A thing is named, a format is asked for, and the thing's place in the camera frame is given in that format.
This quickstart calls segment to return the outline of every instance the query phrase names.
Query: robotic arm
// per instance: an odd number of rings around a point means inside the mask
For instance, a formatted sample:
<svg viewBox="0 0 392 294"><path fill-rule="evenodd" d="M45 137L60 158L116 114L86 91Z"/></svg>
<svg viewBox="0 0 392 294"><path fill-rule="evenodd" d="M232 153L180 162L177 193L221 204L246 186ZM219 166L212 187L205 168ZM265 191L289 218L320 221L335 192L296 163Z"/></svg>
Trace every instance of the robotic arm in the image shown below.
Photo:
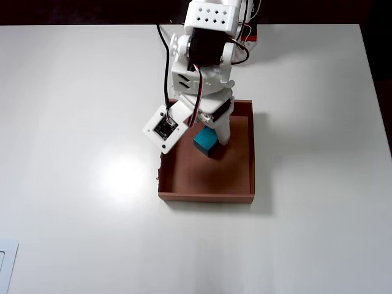
<svg viewBox="0 0 392 294"><path fill-rule="evenodd" d="M189 3L186 34L180 38L173 35L170 42L170 54L175 57L171 67L173 90L178 101L170 108L161 105L143 128L164 154L197 119L215 129L220 144L228 143L234 108L230 72L232 64L242 63L249 56L248 49L235 38L240 39L244 24L251 18L252 5L253 0Z"/></svg>

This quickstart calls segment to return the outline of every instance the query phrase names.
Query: brown box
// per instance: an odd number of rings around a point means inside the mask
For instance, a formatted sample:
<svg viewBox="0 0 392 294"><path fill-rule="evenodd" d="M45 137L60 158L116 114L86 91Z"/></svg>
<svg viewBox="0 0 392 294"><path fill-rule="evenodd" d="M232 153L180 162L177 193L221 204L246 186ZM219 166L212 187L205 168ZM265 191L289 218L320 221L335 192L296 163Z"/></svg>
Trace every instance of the brown box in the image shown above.
<svg viewBox="0 0 392 294"><path fill-rule="evenodd" d="M211 157L194 146L199 122L162 154L158 195L165 201L252 203L255 195L255 149L251 100L235 100L231 138Z"/></svg>

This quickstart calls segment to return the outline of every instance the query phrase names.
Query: teal cube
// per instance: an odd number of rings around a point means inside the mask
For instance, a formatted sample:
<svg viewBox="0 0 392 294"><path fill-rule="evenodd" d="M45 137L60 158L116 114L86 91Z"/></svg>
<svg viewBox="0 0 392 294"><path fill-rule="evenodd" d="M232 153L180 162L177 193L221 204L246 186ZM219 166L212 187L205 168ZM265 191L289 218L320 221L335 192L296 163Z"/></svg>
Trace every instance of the teal cube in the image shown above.
<svg viewBox="0 0 392 294"><path fill-rule="evenodd" d="M194 144L197 149L209 157L219 144L218 135L214 129L205 127L195 137Z"/></svg>

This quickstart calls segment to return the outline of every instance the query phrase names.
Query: table surface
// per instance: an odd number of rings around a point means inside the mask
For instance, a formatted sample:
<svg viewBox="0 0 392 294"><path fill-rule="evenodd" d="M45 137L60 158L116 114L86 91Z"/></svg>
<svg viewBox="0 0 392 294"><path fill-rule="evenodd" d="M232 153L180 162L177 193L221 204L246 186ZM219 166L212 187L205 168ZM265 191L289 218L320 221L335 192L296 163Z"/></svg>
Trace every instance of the table surface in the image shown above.
<svg viewBox="0 0 392 294"><path fill-rule="evenodd" d="M392 292L392 162L359 26L258 29L232 70L253 100L249 206L157 196L154 26L0 28L9 294Z"/></svg>

